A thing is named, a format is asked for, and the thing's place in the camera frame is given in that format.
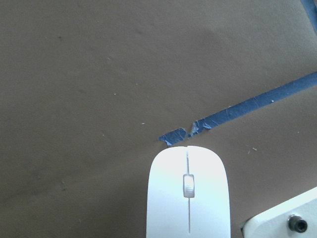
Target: blue tape strip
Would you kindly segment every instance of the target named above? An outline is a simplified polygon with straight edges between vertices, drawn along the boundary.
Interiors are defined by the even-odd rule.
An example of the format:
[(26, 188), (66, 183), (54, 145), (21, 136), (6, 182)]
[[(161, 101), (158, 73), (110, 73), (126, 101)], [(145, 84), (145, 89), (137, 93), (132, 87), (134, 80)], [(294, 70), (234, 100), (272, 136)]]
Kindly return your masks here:
[(317, 33), (317, 6), (314, 0), (302, 0), (305, 11)]
[[(272, 89), (265, 93), (262, 93), (258, 96), (250, 98), (244, 102), (241, 102), (230, 108), (224, 109), (203, 119), (194, 121), (192, 130), (188, 137), (192, 137), (193, 135), (199, 134), (204, 129), (212, 129), (227, 121), (238, 118), (258, 108), (264, 107), (268, 104), (271, 104), (273, 102), (276, 102), (292, 94), (298, 93), (302, 90), (305, 90), (316, 85), (317, 72), (309, 74), (290, 83), (284, 84), (278, 88)], [(169, 132), (161, 136), (159, 140), (165, 141), (167, 145), (173, 145), (177, 142), (184, 140), (185, 137), (185, 129), (179, 128), (175, 131)]]
[(178, 128), (165, 135), (160, 136), (158, 139), (167, 143), (167, 145), (173, 145), (186, 138), (187, 132), (184, 128)]

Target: torn tape piece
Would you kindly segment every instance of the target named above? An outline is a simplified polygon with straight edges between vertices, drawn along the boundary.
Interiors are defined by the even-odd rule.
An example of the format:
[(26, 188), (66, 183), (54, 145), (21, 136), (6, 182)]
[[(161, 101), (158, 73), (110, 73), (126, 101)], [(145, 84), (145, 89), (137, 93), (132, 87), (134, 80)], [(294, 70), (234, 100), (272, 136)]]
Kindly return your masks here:
[(180, 142), (186, 138), (187, 132), (184, 128), (178, 128), (177, 130), (166, 133), (160, 136), (158, 139), (167, 143), (168, 146)]
[(304, 9), (310, 19), (315, 32), (317, 33), (317, 6), (314, 0), (302, 0)]
[(238, 118), (244, 114), (252, 112), (258, 108), (274, 103), (286, 98), (292, 94), (317, 85), (317, 72), (305, 77), (284, 84), (280, 87), (262, 93), (258, 96), (245, 100), (232, 107), (212, 114), (200, 120), (193, 122), (192, 130), (188, 137), (201, 133), (204, 129), (212, 129), (232, 119)]

